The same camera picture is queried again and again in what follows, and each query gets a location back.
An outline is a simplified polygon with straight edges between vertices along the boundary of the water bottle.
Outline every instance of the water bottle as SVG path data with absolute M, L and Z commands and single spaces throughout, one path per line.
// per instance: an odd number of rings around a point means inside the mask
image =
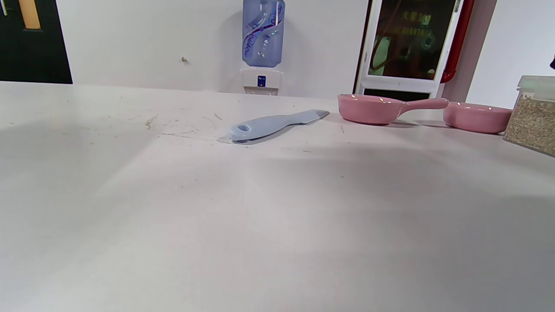
M 281 63 L 285 2 L 243 0 L 243 60 L 250 66 Z

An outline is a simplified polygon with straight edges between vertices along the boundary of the jar lid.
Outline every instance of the jar lid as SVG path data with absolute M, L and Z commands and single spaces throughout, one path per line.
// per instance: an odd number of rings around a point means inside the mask
M 555 102 L 555 76 L 522 76 L 517 90 L 534 93 L 536 100 Z

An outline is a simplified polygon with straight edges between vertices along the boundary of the spatula hole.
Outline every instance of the spatula hole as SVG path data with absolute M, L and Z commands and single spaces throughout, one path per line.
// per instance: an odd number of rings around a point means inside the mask
M 240 125 L 237 126 L 237 128 L 239 128 L 239 130 L 245 131 L 245 132 L 250 131 L 250 127 L 246 124 L 240 124 Z

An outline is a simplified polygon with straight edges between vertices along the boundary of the pink bowl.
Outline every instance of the pink bowl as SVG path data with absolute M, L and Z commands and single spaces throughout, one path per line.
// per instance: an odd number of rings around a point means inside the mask
M 512 112 L 500 107 L 449 102 L 449 106 L 443 110 L 443 121 L 457 129 L 497 134 L 507 129 Z
M 449 100 L 444 98 L 403 102 L 372 95 L 339 94 L 339 114 L 350 122 L 387 125 L 401 114 L 413 109 L 444 109 Z

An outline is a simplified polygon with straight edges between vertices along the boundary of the white table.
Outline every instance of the white table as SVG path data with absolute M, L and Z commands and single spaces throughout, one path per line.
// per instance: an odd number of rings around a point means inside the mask
M 332 113 L 217 140 L 313 108 Z M 348 123 L 334 100 L 2 83 L 0 311 L 552 311 L 555 159 L 419 122 Z

